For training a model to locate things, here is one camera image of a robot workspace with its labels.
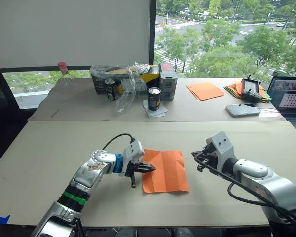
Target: blue band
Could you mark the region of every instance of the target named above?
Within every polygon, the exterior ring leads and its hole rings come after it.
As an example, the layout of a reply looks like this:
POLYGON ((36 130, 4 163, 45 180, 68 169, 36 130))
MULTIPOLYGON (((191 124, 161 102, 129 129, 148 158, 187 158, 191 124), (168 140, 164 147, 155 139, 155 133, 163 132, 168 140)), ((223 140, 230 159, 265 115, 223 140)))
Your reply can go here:
POLYGON ((122 154, 116 154, 116 166, 113 173, 120 173, 123 167, 123 157, 122 154))

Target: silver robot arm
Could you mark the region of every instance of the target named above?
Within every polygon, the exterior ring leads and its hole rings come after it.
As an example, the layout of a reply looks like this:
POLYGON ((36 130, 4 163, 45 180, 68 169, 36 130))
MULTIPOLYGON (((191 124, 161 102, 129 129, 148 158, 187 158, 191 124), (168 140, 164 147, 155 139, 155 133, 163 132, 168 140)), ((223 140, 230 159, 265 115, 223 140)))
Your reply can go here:
MULTIPOLYGON (((233 145, 224 132, 206 139, 206 143, 202 151, 192 153, 199 163, 197 169, 200 172, 208 168, 218 176, 227 175, 296 217, 296 186, 290 180, 277 175, 265 164, 237 160, 233 145)), ((268 206, 262 206, 262 210, 269 220, 273 236, 296 234, 296 229, 276 210, 268 206)))
POLYGON ((138 140, 132 141, 123 155, 103 150, 92 152, 90 159, 72 177, 69 185, 43 216, 32 232, 32 237, 72 237, 74 225, 80 219, 81 211, 104 174, 119 173, 131 178, 136 186, 134 172, 152 172, 155 168, 139 162, 144 149, 138 140))

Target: clear plastic bottle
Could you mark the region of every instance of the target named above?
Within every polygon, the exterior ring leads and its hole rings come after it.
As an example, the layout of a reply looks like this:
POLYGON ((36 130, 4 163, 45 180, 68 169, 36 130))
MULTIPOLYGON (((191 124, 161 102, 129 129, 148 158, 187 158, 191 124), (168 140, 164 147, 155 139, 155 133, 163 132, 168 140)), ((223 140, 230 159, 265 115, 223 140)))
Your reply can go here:
POLYGON ((70 75, 68 68, 67 68, 67 63, 65 62, 59 62, 58 63, 58 68, 62 73, 62 77, 60 78, 60 82, 64 85, 72 85, 74 83, 74 77, 70 75))

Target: blue tape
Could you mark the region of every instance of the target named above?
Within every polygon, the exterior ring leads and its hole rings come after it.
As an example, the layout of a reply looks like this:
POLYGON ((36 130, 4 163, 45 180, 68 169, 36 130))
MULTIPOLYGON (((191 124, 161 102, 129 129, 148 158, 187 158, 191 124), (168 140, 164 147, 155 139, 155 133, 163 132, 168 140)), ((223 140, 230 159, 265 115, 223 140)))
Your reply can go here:
POLYGON ((7 224, 9 218, 10 218, 10 215, 8 215, 7 217, 0 217, 0 224, 7 224))
POLYGON ((116 166, 113 173, 120 173, 123 167, 123 157, 122 154, 116 154, 116 166))

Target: white table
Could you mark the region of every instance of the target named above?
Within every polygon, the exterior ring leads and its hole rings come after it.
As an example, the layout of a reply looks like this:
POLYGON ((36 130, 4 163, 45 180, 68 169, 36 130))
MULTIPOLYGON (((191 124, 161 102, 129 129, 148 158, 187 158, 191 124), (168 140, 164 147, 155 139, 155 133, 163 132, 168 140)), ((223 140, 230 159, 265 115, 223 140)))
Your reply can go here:
MULTIPOLYGON (((267 224, 260 207, 234 200, 228 182, 200 173, 191 152, 224 130, 238 159, 264 162, 296 185, 296 131, 274 122, 28 122, 0 160, 0 216, 9 224, 36 225, 93 150, 129 132, 147 149, 181 150, 189 193, 144 194, 116 174, 106 175, 82 212, 85 226, 242 226, 267 224)), ((129 139, 107 150, 120 153, 129 139)), ((235 188, 244 198, 253 198, 235 188)))
MULTIPOLYGON (((163 101, 168 109, 165 117, 149 118, 142 101, 147 95, 137 95, 128 112, 115 116, 116 102, 106 95, 98 95, 91 79, 77 79, 73 87, 61 83, 49 92, 29 121, 264 121, 285 120, 279 113, 262 111, 259 116, 233 118, 226 105, 245 103, 234 98, 223 87, 241 81, 241 78, 178 79, 173 101, 163 101), (206 101, 197 100, 186 85, 211 82, 225 95, 206 101)), ((274 108, 269 103, 257 103, 258 107, 274 108)))

